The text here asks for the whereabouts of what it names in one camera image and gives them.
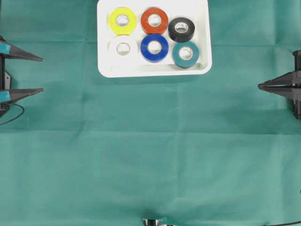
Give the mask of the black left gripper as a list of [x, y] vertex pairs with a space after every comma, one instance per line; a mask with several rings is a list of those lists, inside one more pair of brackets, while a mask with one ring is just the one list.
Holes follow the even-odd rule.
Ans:
[[0, 36], [0, 117], [2, 117], [10, 109], [8, 103], [13, 103], [44, 91], [43, 88], [5, 89], [5, 59], [43, 61], [43, 58], [8, 43], [2, 36]]

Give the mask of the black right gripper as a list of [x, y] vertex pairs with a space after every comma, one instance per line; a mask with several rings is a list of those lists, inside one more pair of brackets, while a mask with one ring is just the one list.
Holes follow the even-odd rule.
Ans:
[[264, 83], [258, 85], [259, 90], [263, 90], [266, 92], [274, 93], [280, 96], [283, 96], [288, 99], [293, 99], [294, 97], [298, 97], [298, 99], [293, 100], [293, 114], [296, 119], [301, 118], [301, 51], [296, 50], [293, 52], [294, 56], [294, 69], [297, 73], [296, 75], [296, 83], [293, 84], [293, 88], [286, 87], [276, 87], [278, 85], [291, 85], [293, 83], [294, 72], [286, 73], [282, 76], [274, 78], [272, 80], [268, 80]]

